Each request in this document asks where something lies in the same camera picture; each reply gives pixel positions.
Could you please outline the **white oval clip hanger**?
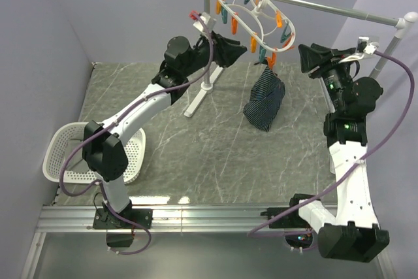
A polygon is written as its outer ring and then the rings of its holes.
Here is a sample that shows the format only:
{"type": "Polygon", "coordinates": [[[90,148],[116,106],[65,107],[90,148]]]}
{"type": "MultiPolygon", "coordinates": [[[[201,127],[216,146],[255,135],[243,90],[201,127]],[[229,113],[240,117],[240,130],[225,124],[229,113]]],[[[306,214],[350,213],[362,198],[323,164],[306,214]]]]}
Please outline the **white oval clip hanger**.
{"type": "Polygon", "coordinates": [[[242,28],[249,34],[249,48],[258,62],[273,68],[279,53],[295,46],[296,29],[272,0],[216,0],[216,14],[231,23],[231,33],[242,28]]]}

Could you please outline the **navy striped underwear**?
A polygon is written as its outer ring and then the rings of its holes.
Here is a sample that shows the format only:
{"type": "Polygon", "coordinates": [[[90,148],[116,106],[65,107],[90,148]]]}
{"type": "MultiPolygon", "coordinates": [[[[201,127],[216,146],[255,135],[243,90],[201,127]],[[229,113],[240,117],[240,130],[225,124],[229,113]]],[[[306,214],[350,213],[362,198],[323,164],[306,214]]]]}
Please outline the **navy striped underwear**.
{"type": "Polygon", "coordinates": [[[243,115],[258,130],[269,132],[285,97],[285,84],[270,67],[254,83],[243,115]]]}

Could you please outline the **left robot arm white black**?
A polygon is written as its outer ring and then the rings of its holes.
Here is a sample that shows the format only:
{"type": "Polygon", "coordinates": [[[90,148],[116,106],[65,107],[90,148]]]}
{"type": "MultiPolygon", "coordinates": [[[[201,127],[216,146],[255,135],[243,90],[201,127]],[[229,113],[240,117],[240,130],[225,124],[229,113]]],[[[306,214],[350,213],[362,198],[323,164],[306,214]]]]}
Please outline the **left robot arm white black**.
{"type": "Polygon", "coordinates": [[[201,35],[191,46],[183,36],[171,38],[167,44],[159,72],[133,102],[113,117],[84,128],[82,158],[95,172],[103,193],[104,211],[117,228],[134,225],[132,202],[127,195],[123,174],[129,162],[125,146],[131,137],[154,116],[173,105],[190,86],[187,79],[212,63],[231,66],[247,48],[239,41],[215,32],[207,38],[201,35]]]}

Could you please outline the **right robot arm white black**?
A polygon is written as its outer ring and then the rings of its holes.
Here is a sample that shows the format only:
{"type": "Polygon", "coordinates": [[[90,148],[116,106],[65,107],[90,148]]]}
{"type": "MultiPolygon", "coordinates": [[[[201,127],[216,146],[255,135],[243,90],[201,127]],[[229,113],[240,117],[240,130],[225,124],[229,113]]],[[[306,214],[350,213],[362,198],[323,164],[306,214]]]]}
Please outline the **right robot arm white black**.
{"type": "Polygon", "coordinates": [[[351,65],[359,64],[355,48],[301,44],[298,52],[301,71],[322,79],[334,108],[325,117],[323,132],[336,177],[337,212],[331,214],[320,197],[296,194],[290,209],[271,217],[270,223],[288,218],[297,227],[310,227],[324,258],[369,263],[389,244],[389,233],[380,228],[372,206],[364,159],[366,116],[383,88],[368,76],[355,80],[350,75],[351,65]]]}

